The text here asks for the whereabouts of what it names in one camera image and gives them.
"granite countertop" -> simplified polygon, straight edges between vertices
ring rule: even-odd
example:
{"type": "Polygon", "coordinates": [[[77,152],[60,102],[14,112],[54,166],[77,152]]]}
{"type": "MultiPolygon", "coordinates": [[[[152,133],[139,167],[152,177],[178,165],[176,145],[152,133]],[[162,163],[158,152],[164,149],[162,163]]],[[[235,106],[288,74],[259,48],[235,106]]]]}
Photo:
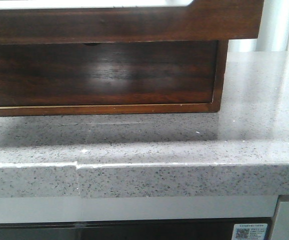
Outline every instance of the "granite countertop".
{"type": "Polygon", "coordinates": [[[218,113],[0,117],[0,197],[289,194],[289,52],[229,53],[218,113]]]}

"brown wooden furniture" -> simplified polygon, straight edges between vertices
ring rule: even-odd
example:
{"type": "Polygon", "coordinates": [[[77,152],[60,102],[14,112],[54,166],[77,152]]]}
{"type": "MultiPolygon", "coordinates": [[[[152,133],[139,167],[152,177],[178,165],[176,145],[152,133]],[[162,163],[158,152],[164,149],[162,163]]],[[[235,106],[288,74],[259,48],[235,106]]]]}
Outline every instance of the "brown wooden furniture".
{"type": "Polygon", "coordinates": [[[262,7],[0,10],[0,116],[216,112],[228,39],[256,38],[262,7]]]}

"sticker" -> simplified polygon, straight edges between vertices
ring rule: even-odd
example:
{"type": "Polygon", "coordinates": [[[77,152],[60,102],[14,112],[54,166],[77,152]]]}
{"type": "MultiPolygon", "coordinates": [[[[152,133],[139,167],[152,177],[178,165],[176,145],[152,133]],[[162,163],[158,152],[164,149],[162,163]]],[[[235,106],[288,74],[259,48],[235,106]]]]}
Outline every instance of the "sticker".
{"type": "Polygon", "coordinates": [[[231,240],[264,240],[268,224],[235,224],[231,240]]]}

